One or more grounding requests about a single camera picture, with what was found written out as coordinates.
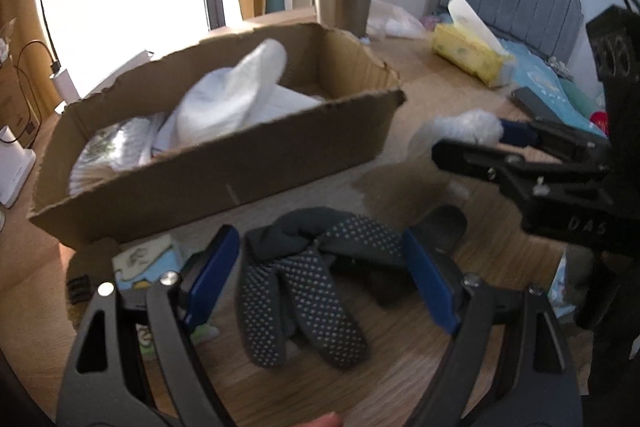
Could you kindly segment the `person's thumb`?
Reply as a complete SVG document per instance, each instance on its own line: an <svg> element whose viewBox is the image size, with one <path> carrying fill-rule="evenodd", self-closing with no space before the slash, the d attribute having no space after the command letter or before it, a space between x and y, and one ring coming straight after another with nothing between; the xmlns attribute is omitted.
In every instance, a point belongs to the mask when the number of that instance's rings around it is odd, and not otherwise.
<svg viewBox="0 0 640 427"><path fill-rule="evenodd" d="M296 425L295 427L343 427L344 421L339 413L325 413L312 421Z"/></svg>

